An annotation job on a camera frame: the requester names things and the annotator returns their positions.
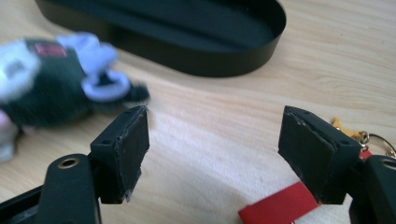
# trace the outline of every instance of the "key ring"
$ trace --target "key ring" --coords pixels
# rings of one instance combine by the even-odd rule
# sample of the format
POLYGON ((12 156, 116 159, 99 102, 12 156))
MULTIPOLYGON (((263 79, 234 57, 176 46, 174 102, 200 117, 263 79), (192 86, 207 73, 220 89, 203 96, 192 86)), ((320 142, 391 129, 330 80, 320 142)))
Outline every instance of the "key ring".
POLYGON ((359 139, 355 139, 355 140, 357 140, 359 144, 361 144, 361 151, 367 151, 369 149, 367 144, 370 141, 370 134, 368 134, 365 131, 359 132, 359 137, 360 137, 359 139))
POLYGON ((386 149, 386 153, 385 153, 386 156, 396 159, 396 149, 387 139, 381 137, 380 135, 375 133, 367 133, 367 143, 370 142, 371 138, 373 137, 382 141, 382 144, 386 149))

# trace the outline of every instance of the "red object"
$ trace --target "red object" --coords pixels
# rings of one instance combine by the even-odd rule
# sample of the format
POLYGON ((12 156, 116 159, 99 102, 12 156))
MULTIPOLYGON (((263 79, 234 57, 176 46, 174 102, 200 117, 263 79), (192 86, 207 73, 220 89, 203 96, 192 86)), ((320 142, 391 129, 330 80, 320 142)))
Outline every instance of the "red object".
POLYGON ((33 50, 43 57, 67 57, 66 51, 61 46, 52 43, 37 43, 33 46, 33 50))
POLYGON ((359 155, 359 157, 361 159, 367 160, 369 159, 369 157, 371 157, 373 154, 369 151, 369 150, 364 150, 361 152, 361 154, 359 155))
POLYGON ((290 224, 318 207, 302 182, 295 183, 238 212, 244 224, 290 224))

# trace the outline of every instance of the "black oval container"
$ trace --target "black oval container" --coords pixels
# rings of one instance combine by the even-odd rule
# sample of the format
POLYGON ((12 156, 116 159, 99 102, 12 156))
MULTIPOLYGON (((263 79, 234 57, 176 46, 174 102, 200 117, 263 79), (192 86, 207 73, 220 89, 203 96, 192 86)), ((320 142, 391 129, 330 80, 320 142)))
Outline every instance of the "black oval container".
POLYGON ((276 0, 35 1, 50 21, 201 77, 259 68, 286 26, 276 0))

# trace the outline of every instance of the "light wood surface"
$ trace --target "light wood surface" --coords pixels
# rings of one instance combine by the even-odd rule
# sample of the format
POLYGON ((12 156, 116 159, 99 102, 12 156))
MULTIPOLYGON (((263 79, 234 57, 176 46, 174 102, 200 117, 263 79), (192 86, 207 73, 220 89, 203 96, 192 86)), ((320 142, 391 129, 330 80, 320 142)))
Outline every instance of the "light wood surface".
MULTIPOLYGON (((245 76, 188 76, 120 50, 115 68, 151 93, 150 149, 132 200, 101 205, 104 223, 241 223, 238 210, 298 180, 277 154, 285 105, 396 145, 396 1, 281 3, 288 24, 275 54, 245 76)), ((0 18, 0 42, 70 32, 34 1, 3 0, 0 18)), ((0 164, 0 202, 41 185, 52 161, 88 154, 114 118, 20 137, 15 159, 0 164)), ((349 204, 323 205, 296 223, 348 223, 349 204)))

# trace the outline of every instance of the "stuffed toy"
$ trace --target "stuffed toy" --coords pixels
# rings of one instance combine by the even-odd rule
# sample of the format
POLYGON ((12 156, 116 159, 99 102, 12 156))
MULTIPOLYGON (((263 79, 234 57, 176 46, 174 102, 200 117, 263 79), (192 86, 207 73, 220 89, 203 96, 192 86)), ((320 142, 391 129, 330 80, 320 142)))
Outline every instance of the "stuffed toy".
POLYGON ((89 33, 0 46, 0 161, 13 158, 19 133, 146 102, 145 85, 110 68, 116 60, 115 49, 89 33))

